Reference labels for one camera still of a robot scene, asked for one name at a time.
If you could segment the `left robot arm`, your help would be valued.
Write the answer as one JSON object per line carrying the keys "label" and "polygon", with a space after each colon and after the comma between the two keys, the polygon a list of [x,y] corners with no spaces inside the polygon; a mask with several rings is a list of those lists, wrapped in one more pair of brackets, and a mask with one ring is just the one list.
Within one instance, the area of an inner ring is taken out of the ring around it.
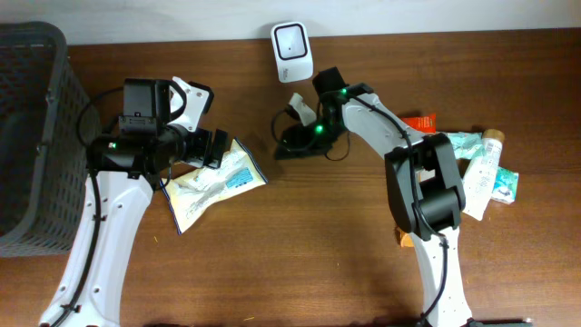
{"label": "left robot arm", "polygon": [[123,111],[84,142],[88,177],[72,251],[42,326],[117,326],[133,242],[162,178],[176,163],[217,169],[227,133],[198,124],[214,98],[203,84],[128,78]]}

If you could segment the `teal wipes packet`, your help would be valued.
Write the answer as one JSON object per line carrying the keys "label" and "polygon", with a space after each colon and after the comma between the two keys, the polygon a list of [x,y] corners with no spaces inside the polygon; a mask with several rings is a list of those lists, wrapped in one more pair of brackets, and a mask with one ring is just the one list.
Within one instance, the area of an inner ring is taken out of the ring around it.
{"label": "teal wipes packet", "polygon": [[446,137],[451,142],[457,159],[471,160],[475,154],[481,151],[483,146],[481,133],[446,133]]}

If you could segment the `white tube with cork cap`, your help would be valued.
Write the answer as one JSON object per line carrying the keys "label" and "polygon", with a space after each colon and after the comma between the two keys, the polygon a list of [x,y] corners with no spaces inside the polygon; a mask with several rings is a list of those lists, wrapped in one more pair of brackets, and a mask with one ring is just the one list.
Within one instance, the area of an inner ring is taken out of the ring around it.
{"label": "white tube with cork cap", "polygon": [[505,135],[496,129],[483,133],[482,146],[472,157],[463,177],[466,206],[463,213],[478,221],[483,219],[491,199]]}

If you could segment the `small teal white tissue pack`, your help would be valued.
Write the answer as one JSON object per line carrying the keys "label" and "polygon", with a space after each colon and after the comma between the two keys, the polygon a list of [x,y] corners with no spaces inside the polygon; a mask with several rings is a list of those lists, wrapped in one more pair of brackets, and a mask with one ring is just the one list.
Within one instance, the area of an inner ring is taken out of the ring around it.
{"label": "small teal white tissue pack", "polygon": [[512,204],[517,198],[519,173],[498,167],[491,199],[506,204]]}

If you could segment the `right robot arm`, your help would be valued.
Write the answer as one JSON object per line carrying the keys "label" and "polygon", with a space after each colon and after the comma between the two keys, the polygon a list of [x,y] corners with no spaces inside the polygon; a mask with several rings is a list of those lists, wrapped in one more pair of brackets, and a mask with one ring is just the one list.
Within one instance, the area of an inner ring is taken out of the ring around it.
{"label": "right robot arm", "polygon": [[273,133],[275,158],[326,154],[346,133],[358,135],[386,170],[389,210],[411,236],[423,288],[421,326],[473,326],[458,258],[466,195],[450,140],[426,134],[392,113],[367,84],[346,84],[336,67],[312,80],[315,109],[294,94],[282,112],[296,124]]}

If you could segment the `white blue snack bag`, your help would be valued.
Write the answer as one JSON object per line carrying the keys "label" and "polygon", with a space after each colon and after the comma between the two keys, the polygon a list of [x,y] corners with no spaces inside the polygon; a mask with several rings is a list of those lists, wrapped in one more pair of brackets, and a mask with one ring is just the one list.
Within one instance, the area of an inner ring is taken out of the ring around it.
{"label": "white blue snack bag", "polygon": [[196,169],[171,180],[162,191],[181,235],[213,204],[268,182],[248,147],[234,138],[230,150],[223,154],[220,168]]}

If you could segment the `orange spaghetti packet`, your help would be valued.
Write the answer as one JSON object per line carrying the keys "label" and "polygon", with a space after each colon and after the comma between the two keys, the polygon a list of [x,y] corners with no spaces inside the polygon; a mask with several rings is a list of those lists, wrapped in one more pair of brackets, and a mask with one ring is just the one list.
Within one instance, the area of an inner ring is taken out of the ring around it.
{"label": "orange spaghetti packet", "polygon": [[[416,117],[402,117],[401,120],[409,125],[411,128],[418,130],[426,134],[434,134],[436,132],[436,115],[429,114],[426,116],[416,116]],[[419,182],[427,181],[435,176],[435,171],[428,171],[424,168],[417,170],[416,177]],[[404,233],[399,228],[396,229],[396,236],[399,242],[399,246],[402,248],[413,248],[414,244],[412,242],[411,236]]]}

